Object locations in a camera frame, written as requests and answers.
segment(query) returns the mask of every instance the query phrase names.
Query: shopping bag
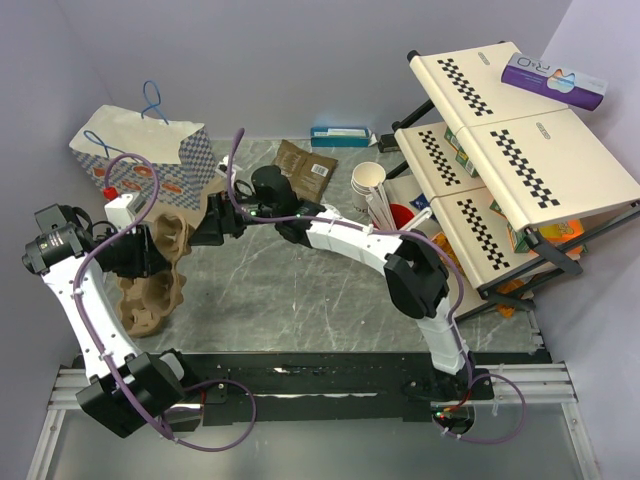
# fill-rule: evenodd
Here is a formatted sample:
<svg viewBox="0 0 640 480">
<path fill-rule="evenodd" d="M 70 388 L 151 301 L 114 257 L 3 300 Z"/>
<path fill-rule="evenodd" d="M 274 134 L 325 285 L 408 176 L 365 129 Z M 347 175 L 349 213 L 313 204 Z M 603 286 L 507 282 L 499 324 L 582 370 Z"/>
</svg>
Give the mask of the shopping bag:
<svg viewBox="0 0 640 480">
<path fill-rule="evenodd" d="M 69 143 L 74 156 L 102 189 L 110 158 L 137 153 L 153 163 L 160 179 L 158 202 L 198 210 L 202 188 L 213 179 L 215 158 L 202 123 L 156 120 L 111 105 L 100 107 Z M 109 184 L 119 193 L 153 191 L 148 167 L 131 159 L 111 171 Z"/>
</svg>

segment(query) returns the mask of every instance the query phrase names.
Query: gray wall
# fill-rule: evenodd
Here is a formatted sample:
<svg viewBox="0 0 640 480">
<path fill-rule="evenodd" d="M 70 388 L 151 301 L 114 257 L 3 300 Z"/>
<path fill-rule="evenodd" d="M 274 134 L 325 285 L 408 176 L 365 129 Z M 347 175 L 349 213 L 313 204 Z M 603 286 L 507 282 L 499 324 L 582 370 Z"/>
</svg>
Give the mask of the gray wall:
<svg viewBox="0 0 640 480">
<path fill-rule="evenodd" d="M 540 55 L 570 0 L 59 0 L 116 104 L 155 79 L 170 118 L 216 138 L 388 131 L 426 97 L 406 54 L 513 40 Z"/>
<path fill-rule="evenodd" d="M 610 81 L 602 105 L 583 118 L 638 181 L 639 17 L 637 0 L 574 0 L 545 52 L 549 62 Z M 593 242 L 584 274 L 539 297 L 544 338 L 569 365 L 606 479 L 638 478 L 640 467 L 639 235 L 636 220 Z"/>
<path fill-rule="evenodd" d="M 0 477 L 13 480 L 27 473 L 55 373 L 76 348 L 62 308 L 20 258 L 37 234 L 36 210 L 68 202 L 99 212 L 66 145 L 109 98 L 48 1 L 2 3 L 0 62 Z"/>
</svg>

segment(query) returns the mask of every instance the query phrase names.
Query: purple cable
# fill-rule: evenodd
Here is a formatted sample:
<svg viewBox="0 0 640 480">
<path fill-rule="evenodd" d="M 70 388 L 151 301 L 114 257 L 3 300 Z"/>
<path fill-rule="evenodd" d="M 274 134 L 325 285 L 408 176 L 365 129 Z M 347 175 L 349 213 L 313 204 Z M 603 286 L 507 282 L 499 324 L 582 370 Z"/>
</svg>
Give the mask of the purple cable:
<svg viewBox="0 0 640 480">
<path fill-rule="evenodd" d="M 248 220 L 251 220 L 253 222 L 256 223 L 280 223 L 280 222 L 289 222 L 289 221 L 294 221 L 294 220 L 307 220 L 307 221 L 311 221 L 311 222 L 323 222 L 323 223 L 329 223 L 329 224 L 333 224 L 333 225 L 340 225 L 343 227 L 347 227 L 347 228 L 352 228 L 354 230 L 358 230 L 358 231 L 362 231 L 362 228 L 359 226 L 356 226 L 350 222 L 346 222 L 343 220 L 329 220 L 328 218 L 322 218 L 322 217 L 310 217 L 310 216 L 306 216 L 306 215 L 290 215 L 290 216 L 286 216 L 286 217 L 276 217 L 276 218 L 261 218 L 258 216 L 253 216 L 251 214 L 249 214 L 248 212 L 246 212 L 238 203 L 238 201 L 236 200 L 235 197 L 235 191 L 233 189 L 233 185 L 232 185 L 232 176 L 233 176 L 233 158 L 236 154 L 236 151 L 238 150 L 238 146 L 240 145 L 240 141 L 242 140 L 242 137 L 244 136 L 244 128 L 239 129 L 236 134 L 233 137 L 233 142 L 231 143 L 231 150 L 229 152 L 229 162 L 227 165 L 227 195 L 229 196 L 229 200 L 231 201 L 231 204 L 233 205 L 233 208 L 240 213 L 243 217 L 245 217 Z M 458 270 L 458 268 L 456 267 L 456 264 L 454 263 L 454 261 L 449 258 L 449 256 L 439 247 L 437 246 L 435 243 L 433 243 L 431 240 L 429 240 L 428 238 L 426 238 L 423 235 L 420 235 L 418 233 L 415 232 L 409 232 L 409 231 L 400 231 L 400 230 L 389 230 L 389 231 L 380 231 L 380 230 L 374 230 L 372 232 L 372 235 L 387 235 L 387 236 L 393 236 L 393 235 L 404 235 L 407 237 L 411 237 L 414 238 L 416 240 L 419 240 L 421 242 L 426 243 L 430 248 L 432 248 L 433 250 L 435 250 L 435 252 L 445 260 L 445 262 L 447 263 L 447 265 L 449 266 L 449 268 L 451 268 L 451 270 L 453 271 L 455 277 L 456 277 L 456 281 L 458 283 L 458 298 L 456 299 L 456 301 L 454 302 L 454 304 L 451 306 L 451 308 L 449 309 L 449 312 L 447 313 L 447 322 L 449 323 L 449 325 L 451 326 L 451 328 L 454 330 L 455 332 L 455 340 L 456 340 L 456 344 L 458 346 L 458 348 L 460 349 L 460 351 L 462 352 L 462 357 L 464 359 L 464 363 L 465 363 L 465 367 L 467 369 L 467 385 L 468 388 L 470 389 L 478 380 L 482 379 L 482 378 L 486 378 L 486 377 L 495 377 L 498 378 L 500 380 L 502 380 L 503 382 L 507 383 L 509 386 L 511 386 L 515 392 L 518 394 L 518 396 L 520 397 L 520 401 L 522 402 L 522 416 L 520 419 L 520 423 L 518 424 L 518 426 L 516 427 L 516 429 L 510 433 L 509 435 L 506 435 L 504 437 L 501 438 L 497 438 L 497 439 L 482 439 L 482 438 L 469 438 L 469 437 L 460 437 L 461 440 L 464 440 L 465 442 L 468 443 L 480 443 L 480 444 L 486 444 L 486 445 L 495 445 L 495 444 L 499 444 L 499 443 L 503 443 L 503 442 L 507 442 L 509 440 L 511 440 L 512 438 L 514 438 L 516 435 L 518 435 L 520 433 L 520 431 L 522 430 L 522 428 L 524 427 L 524 423 L 525 423 L 525 419 L 526 419 L 526 410 L 527 410 L 527 402 L 525 401 L 524 395 L 522 394 L 522 392 L 520 391 L 520 389 L 518 388 L 518 386 L 513 383 L 511 380 L 501 376 L 501 375 L 496 375 L 493 373 L 485 373 L 482 375 L 478 375 L 477 377 L 473 377 L 473 366 L 471 365 L 471 360 L 469 359 L 469 355 L 467 355 L 467 352 L 465 352 L 464 350 L 464 344 L 462 342 L 462 335 L 460 335 L 460 331 L 458 330 L 458 325 L 456 324 L 453 315 L 455 313 L 455 311 L 458 309 L 458 307 L 460 306 L 460 304 L 462 303 L 462 298 L 464 295 L 464 283 L 462 282 L 462 275 L 460 274 L 460 271 Z M 448 436 L 454 437 L 454 438 L 458 438 L 457 435 L 447 431 L 445 432 Z"/>
<path fill-rule="evenodd" d="M 156 421 L 149 414 L 149 412 L 146 411 L 146 409 L 138 401 L 138 399 L 133 394 L 133 392 L 129 389 L 129 386 L 126 384 L 126 382 L 122 378 L 122 375 L 120 375 L 120 372 L 118 371 L 118 368 L 116 367 L 116 364 L 113 361 L 113 358 L 111 356 L 112 354 L 105 352 L 104 344 L 100 340 L 100 337 L 98 336 L 98 332 L 96 332 L 95 328 L 93 327 L 93 324 L 91 323 L 89 315 L 87 314 L 87 311 L 84 308 L 83 296 L 82 296 L 82 290 L 81 290 L 82 281 L 83 281 L 85 272 L 89 268 L 89 263 L 91 262 L 91 260 L 96 258 L 96 256 L 98 254 L 100 254 L 100 252 L 103 252 L 107 247 L 109 247 L 109 245 L 111 245 L 112 243 L 118 241 L 120 238 L 125 236 L 131 230 L 133 230 L 142 221 L 142 219 L 144 217 L 146 217 L 147 214 L 151 211 L 151 209 L 153 208 L 154 203 L 156 202 L 156 200 L 158 198 L 158 192 L 160 190 L 160 181 L 158 180 L 158 174 L 156 173 L 155 169 L 153 168 L 153 164 L 151 162 L 149 162 L 146 158 L 142 157 L 141 155 L 135 154 L 135 153 L 123 153 L 122 155 L 118 155 L 116 158 L 114 158 L 113 160 L 111 160 L 109 162 L 109 164 L 107 165 L 107 168 L 106 168 L 106 171 L 105 171 L 105 177 L 104 177 L 105 187 L 109 186 L 109 176 L 111 174 L 111 170 L 113 169 L 114 165 L 116 163 L 118 163 L 120 160 L 124 159 L 124 158 L 132 158 L 134 160 L 139 160 L 140 162 L 142 162 L 144 165 L 146 165 L 147 167 L 149 167 L 151 169 L 152 176 L 153 176 L 153 192 L 151 193 L 151 198 L 149 199 L 149 201 L 145 205 L 145 208 L 142 210 L 142 212 L 140 212 L 140 215 L 138 215 L 136 217 L 136 219 L 133 222 L 131 222 L 130 225 L 128 225 L 125 229 L 121 230 L 120 232 L 116 233 L 114 236 L 109 237 L 103 243 L 98 245 L 94 250 L 92 250 L 91 252 L 89 252 L 89 253 L 87 253 L 85 255 L 84 260 L 80 264 L 80 268 L 78 269 L 78 272 L 76 273 L 76 276 L 73 279 L 73 291 L 74 291 L 73 296 L 74 296 L 76 308 L 78 309 L 78 314 L 80 315 L 80 319 L 82 320 L 82 323 L 84 324 L 85 328 L 87 329 L 87 332 L 89 333 L 89 336 L 91 337 L 91 340 L 93 340 L 93 343 L 95 344 L 96 348 L 98 349 L 98 352 L 100 353 L 102 359 L 107 364 L 107 367 L 109 367 L 109 371 L 111 372 L 111 375 L 113 375 L 113 379 L 115 380 L 116 384 L 122 390 L 122 393 L 124 394 L 124 396 L 127 398 L 127 400 L 129 400 L 129 403 L 138 412 L 138 414 L 149 425 L 151 425 L 160 435 L 162 435 L 164 438 L 166 438 L 168 440 L 173 440 L 173 441 L 175 441 L 177 443 L 180 443 L 181 445 L 184 445 L 184 446 L 196 449 L 196 450 L 200 450 L 200 451 L 221 452 L 221 451 L 224 451 L 224 450 L 228 450 L 229 448 L 235 447 L 236 445 L 238 445 L 238 443 L 240 443 L 242 440 L 244 440 L 247 437 L 247 435 L 249 434 L 249 432 L 253 429 L 253 425 L 255 424 L 255 418 L 256 418 L 256 403 L 255 403 L 255 399 L 253 398 L 253 395 L 251 394 L 251 392 L 249 392 L 249 390 L 244 385 L 240 385 L 239 383 L 233 382 L 231 380 L 218 380 L 217 381 L 217 383 L 231 383 L 233 385 L 236 385 L 236 386 L 242 388 L 245 392 L 247 392 L 249 394 L 250 398 L 251 398 L 251 404 L 252 404 L 252 407 L 253 407 L 253 415 L 251 417 L 251 423 L 250 423 L 249 427 L 247 428 L 247 430 L 245 431 L 245 433 L 240 437 L 239 441 L 236 441 L 236 442 L 234 442 L 234 443 L 232 443 L 230 445 L 227 445 L 225 447 L 219 447 L 219 448 L 215 448 L 215 449 L 207 449 L 207 447 L 199 447 L 197 445 L 192 445 L 192 444 L 190 444 L 188 442 L 184 442 L 183 440 L 176 439 L 173 436 L 173 432 L 168 427 L 168 425 L 167 424 L 162 424 L 162 423 Z"/>
</svg>

